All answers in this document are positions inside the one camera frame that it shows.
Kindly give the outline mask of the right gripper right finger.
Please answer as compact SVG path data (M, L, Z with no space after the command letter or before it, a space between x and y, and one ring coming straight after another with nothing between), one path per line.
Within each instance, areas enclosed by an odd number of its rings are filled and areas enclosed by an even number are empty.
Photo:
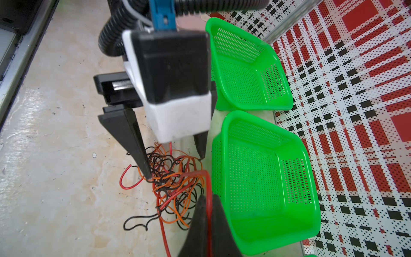
M241 257L228 224L222 202L218 195L213 195L211 216L211 246L213 257Z

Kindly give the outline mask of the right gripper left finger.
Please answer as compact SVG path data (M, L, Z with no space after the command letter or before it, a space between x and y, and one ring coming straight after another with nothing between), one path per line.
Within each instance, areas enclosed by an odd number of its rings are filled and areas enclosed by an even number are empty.
M205 196L195 207L192 224L178 257L206 257L208 254L208 217Z

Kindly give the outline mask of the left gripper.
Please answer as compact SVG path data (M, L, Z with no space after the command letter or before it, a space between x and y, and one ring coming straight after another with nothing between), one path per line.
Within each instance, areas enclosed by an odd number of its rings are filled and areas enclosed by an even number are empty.
M169 76L177 82L188 81L193 74L177 73ZM139 124L133 108L143 107L145 100L141 99L140 91L136 91L133 78L130 80L126 72L106 73L94 76L97 92L104 97L108 107L103 108L103 114L98 116L101 125L117 140L118 143L133 157L138 168L146 179L152 178L151 167L143 143ZM185 102L170 97L168 102L160 105L148 104L147 115L159 115L159 111L183 110ZM215 82L211 82L211 117L218 100Z

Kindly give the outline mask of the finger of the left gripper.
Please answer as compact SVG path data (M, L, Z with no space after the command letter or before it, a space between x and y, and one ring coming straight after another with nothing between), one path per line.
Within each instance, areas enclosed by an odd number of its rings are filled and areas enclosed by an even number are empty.
M195 134L193 138L200 159L204 159L207 150L208 131Z

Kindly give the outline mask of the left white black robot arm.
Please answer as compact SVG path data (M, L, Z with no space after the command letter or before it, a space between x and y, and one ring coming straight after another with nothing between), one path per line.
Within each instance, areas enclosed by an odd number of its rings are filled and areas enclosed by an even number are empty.
M210 35L179 30L177 17L215 11L259 10L267 1L110 1L100 51L122 57L125 71L96 75L106 106L98 119L133 157L147 179L146 154L135 108L143 107L158 142L192 136L201 157L217 103L211 80Z

